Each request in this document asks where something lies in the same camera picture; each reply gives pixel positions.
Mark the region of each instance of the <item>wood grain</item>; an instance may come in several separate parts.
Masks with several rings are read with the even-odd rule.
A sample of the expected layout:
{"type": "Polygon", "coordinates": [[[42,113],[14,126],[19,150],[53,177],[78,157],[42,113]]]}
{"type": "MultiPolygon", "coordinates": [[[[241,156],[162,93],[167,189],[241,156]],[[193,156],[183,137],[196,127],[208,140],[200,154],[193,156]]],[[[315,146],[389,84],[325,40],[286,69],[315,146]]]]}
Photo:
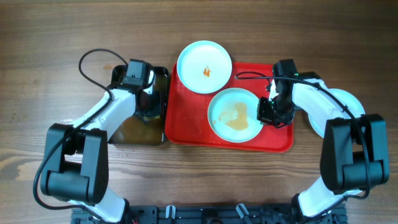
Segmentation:
{"type": "MultiPolygon", "coordinates": [[[[365,201],[347,203],[350,223],[397,223],[398,4],[393,1],[3,1],[0,5],[0,223],[68,223],[32,197],[45,133],[88,111],[103,92],[78,73],[87,50],[112,49],[171,70],[181,50],[212,40],[241,62],[294,58],[330,88],[351,92],[387,121],[391,175],[365,201]]],[[[83,69],[110,80],[111,55],[83,69]]],[[[109,184],[133,205],[288,202],[319,176],[322,140],[305,113],[283,154],[165,143],[109,145],[109,184]]],[[[46,202],[59,204],[54,199],[46,202]]]]}

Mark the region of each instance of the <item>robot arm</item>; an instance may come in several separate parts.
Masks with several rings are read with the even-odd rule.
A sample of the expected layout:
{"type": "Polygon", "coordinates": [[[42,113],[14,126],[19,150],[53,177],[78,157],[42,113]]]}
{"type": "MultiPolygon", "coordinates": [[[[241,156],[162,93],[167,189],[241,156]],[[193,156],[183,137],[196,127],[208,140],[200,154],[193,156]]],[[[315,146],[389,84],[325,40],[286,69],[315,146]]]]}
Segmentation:
{"type": "Polygon", "coordinates": [[[131,223],[127,200],[108,187],[108,140],[140,107],[140,96],[152,90],[154,68],[143,61],[130,60],[125,72],[113,77],[104,97],[81,118],[69,125],[53,124],[47,133],[45,155],[77,126],[85,122],[112,98],[110,104],[67,142],[46,163],[40,183],[42,193],[74,205],[83,205],[93,217],[108,223],[131,223]],[[65,155],[83,154],[81,164],[65,160],[65,155]]]}
{"type": "Polygon", "coordinates": [[[263,123],[281,127],[290,124],[295,110],[307,112],[325,132],[320,161],[321,177],[298,194],[293,204],[298,208],[298,220],[323,215],[332,206],[350,195],[365,190],[367,178],[371,187],[386,183],[389,178],[386,124],[378,114],[363,115],[346,105],[363,133],[358,133],[351,116],[320,88],[329,92],[314,72],[298,73],[293,60],[281,60],[273,67],[275,79],[268,98],[262,97],[257,118],[263,123]],[[317,87],[295,80],[317,83],[317,87]],[[353,152],[353,142],[365,144],[369,154],[369,173],[366,177],[364,152],[353,152]]]}

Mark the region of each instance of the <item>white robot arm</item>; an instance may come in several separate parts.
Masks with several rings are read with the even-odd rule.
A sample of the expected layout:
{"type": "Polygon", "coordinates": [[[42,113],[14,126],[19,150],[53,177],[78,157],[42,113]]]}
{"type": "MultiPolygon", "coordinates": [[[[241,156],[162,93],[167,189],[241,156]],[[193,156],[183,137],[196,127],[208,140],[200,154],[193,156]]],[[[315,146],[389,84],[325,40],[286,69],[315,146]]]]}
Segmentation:
{"type": "MultiPolygon", "coordinates": [[[[100,129],[107,132],[109,141],[110,137],[123,123],[124,120],[131,117],[136,111],[136,97],[134,94],[127,90],[110,90],[113,100],[107,108],[105,108],[94,120],[82,127],[85,130],[100,129]]],[[[102,107],[109,98],[109,94],[105,92],[104,97],[87,112],[84,116],[74,120],[70,124],[77,127],[84,122],[92,114],[94,114],[100,107],[102,107]]],[[[104,221],[110,223],[117,223],[122,220],[126,202],[123,198],[119,197],[109,187],[106,188],[104,197],[94,206],[87,205],[84,202],[76,200],[69,201],[72,204],[84,205],[87,209],[101,217],[104,221]]]]}
{"type": "Polygon", "coordinates": [[[258,120],[277,128],[283,127],[292,122],[295,110],[301,109],[325,133],[320,163],[321,177],[296,197],[301,216],[319,217],[337,203],[352,197],[350,195],[360,194],[366,189],[365,198],[370,185],[382,184],[388,179],[389,171],[385,167],[388,160],[385,126],[378,130],[375,128],[376,123],[385,123],[378,114],[364,115],[350,105],[343,105],[344,99],[338,99],[330,93],[316,73],[298,73],[291,59],[275,64],[273,75],[269,97],[260,99],[258,120]],[[381,135],[371,136],[371,133],[376,132],[384,137],[380,139],[381,135]],[[382,143],[368,146],[369,142],[376,139],[382,143]],[[353,141],[362,144],[364,151],[353,152],[353,141]],[[374,155],[375,151],[383,156],[377,159],[369,156],[374,155]],[[376,179],[372,179],[369,169],[378,172],[376,179]]]}

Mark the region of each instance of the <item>white bowl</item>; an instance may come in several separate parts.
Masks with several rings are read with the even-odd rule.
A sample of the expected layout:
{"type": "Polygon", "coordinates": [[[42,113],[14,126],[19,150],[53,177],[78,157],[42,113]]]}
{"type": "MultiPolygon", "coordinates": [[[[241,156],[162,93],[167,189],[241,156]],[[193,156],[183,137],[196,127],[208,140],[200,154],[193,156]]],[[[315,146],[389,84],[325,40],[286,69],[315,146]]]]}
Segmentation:
{"type": "Polygon", "coordinates": [[[213,97],[208,108],[208,121],[212,130],[222,139],[229,142],[245,142],[256,137],[263,125],[257,120],[257,105],[259,98],[250,91],[242,88],[228,88],[213,97]],[[246,107],[247,127],[244,129],[231,128],[227,123],[239,116],[235,106],[246,107]]]}
{"type": "Polygon", "coordinates": [[[181,82],[195,93],[213,93],[231,78],[232,61],[219,44],[201,40],[188,45],[177,61],[181,82]]]}

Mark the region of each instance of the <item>red tray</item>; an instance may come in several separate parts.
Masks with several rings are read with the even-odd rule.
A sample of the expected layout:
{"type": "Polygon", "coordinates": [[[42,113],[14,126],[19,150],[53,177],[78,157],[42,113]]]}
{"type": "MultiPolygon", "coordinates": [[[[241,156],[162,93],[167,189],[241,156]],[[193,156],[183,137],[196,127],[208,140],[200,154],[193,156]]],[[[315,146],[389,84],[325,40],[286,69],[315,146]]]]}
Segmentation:
{"type": "MultiPolygon", "coordinates": [[[[221,90],[239,87],[251,91],[257,97],[268,96],[267,80],[234,79],[235,74],[243,71],[260,72],[266,76],[272,76],[272,65],[234,62],[231,78],[221,90]]],[[[209,125],[207,110],[211,99],[219,91],[210,94],[190,91],[180,81],[177,66],[174,65],[165,122],[167,138],[178,144],[264,152],[285,152],[292,147],[293,124],[280,129],[264,125],[256,137],[242,143],[231,143],[218,137],[209,125]]]]}

